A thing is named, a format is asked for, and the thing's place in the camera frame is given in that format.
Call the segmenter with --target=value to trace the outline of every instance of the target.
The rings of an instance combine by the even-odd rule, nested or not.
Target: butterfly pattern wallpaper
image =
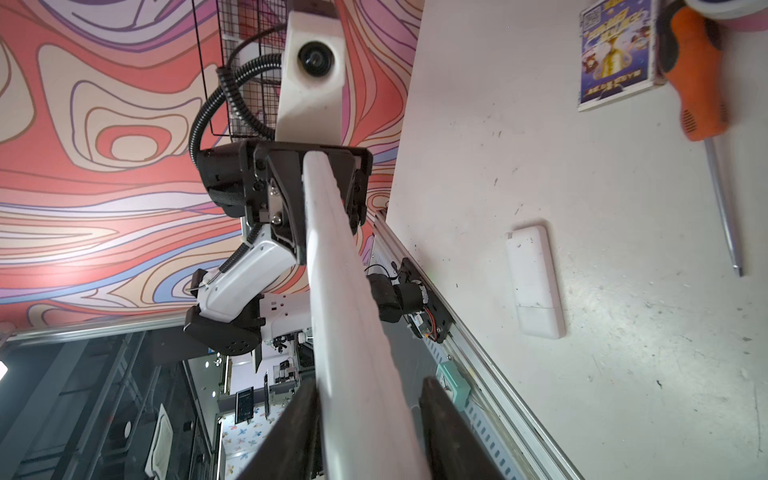
[[[343,143],[375,162],[356,236],[366,261],[370,217],[389,199],[423,0],[336,7],[348,49]],[[0,116],[4,322],[45,328],[194,301],[192,273],[240,244],[239,221],[210,202],[187,151],[220,62],[216,0],[0,2],[0,111],[13,112]],[[214,128],[226,126],[222,109]],[[208,131],[202,146],[219,140]],[[303,267],[270,286],[306,289]]]
[[[234,424],[234,413],[221,418],[221,441],[227,457],[225,480],[234,480],[243,471],[284,410],[282,404],[270,405],[270,417],[267,419],[263,405],[257,406],[253,409],[250,422],[237,425]]]

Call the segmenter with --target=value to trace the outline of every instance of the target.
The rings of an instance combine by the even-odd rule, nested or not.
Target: screwdriver
[[[683,0],[675,0],[659,14],[657,30],[659,65],[680,95],[680,122],[688,140],[704,142],[731,265],[734,273],[742,276],[736,228],[726,204],[712,140],[728,128],[720,95],[723,57],[720,29],[717,23],[699,15]]]

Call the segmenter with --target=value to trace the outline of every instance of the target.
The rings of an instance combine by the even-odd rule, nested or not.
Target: camera lens
[[[322,77],[333,66],[333,53],[319,41],[311,41],[299,50],[299,61],[306,73],[313,77]]]

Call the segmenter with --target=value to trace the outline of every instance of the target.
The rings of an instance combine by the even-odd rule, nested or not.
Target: orange screwdriver handle
[[[657,20],[659,65],[680,95],[680,122],[688,140],[700,141],[728,128],[720,95],[720,29],[683,0]]]

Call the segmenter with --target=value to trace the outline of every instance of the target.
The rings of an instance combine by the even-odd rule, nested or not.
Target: qr code
[[[597,27],[600,24],[600,13],[602,13],[600,7],[593,8],[585,13],[584,18],[581,20],[581,29],[589,30],[592,27]]]

